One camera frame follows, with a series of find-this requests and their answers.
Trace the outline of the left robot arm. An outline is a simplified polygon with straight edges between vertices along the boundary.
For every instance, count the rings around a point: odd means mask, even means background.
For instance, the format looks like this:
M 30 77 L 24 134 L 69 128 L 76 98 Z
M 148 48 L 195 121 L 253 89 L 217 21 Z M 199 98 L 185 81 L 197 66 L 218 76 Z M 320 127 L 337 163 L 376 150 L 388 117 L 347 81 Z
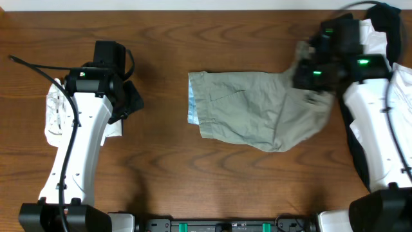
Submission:
M 69 104 L 62 138 L 48 180 L 36 203 L 24 203 L 19 223 L 25 231 L 138 231 L 131 213 L 94 207 L 95 172 L 106 126 L 144 107 L 126 68 L 130 50 L 115 41 L 97 41 L 93 60 L 69 68 L 56 85 Z

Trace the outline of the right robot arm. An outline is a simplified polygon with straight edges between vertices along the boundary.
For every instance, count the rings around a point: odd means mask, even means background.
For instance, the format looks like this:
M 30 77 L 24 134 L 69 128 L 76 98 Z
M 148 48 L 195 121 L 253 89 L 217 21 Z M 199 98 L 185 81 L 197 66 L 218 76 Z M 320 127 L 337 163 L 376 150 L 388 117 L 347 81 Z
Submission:
M 384 55 L 366 54 L 361 22 L 348 15 L 324 21 L 310 44 L 315 53 L 299 62 L 293 87 L 343 92 L 350 131 L 363 150 L 370 194 L 348 209 L 317 216 L 318 231 L 411 231 L 411 163 L 391 114 L 391 84 L 398 73 Z

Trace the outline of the white shirt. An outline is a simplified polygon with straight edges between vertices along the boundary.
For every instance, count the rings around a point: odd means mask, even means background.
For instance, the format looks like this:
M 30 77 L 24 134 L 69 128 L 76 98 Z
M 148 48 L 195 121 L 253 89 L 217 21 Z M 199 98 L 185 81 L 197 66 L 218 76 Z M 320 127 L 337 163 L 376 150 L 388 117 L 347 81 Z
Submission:
M 392 108 L 397 141 L 407 163 L 411 162 L 411 69 L 394 63 L 390 70 L 395 72 L 390 81 L 357 81 L 344 94 L 344 103 L 354 118 L 350 128 L 364 150 L 369 169 L 402 165 L 383 112 L 386 99 Z

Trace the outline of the folded white cloth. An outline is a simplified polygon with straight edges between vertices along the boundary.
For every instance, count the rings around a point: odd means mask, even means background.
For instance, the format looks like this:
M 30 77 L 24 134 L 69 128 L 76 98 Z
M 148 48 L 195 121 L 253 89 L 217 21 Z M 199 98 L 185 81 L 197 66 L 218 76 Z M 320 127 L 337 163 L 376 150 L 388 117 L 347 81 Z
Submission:
M 46 140 L 51 146 L 59 146 L 68 105 L 69 103 L 65 96 L 58 87 L 52 84 L 46 96 L 46 124 L 44 128 Z M 122 121 L 107 124 L 100 145 L 103 146 L 109 137 L 121 137 L 122 135 Z

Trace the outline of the khaki shorts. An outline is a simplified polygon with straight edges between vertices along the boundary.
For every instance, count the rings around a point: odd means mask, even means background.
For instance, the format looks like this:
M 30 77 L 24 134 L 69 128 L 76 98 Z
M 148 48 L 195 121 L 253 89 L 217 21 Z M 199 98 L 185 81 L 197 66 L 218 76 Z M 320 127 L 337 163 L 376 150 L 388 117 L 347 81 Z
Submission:
M 283 73 L 189 73 L 201 137 L 285 152 L 320 132 L 334 95 L 292 86 L 298 62 L 311 51 L 308 43 L 297 43 L 294 61 Z

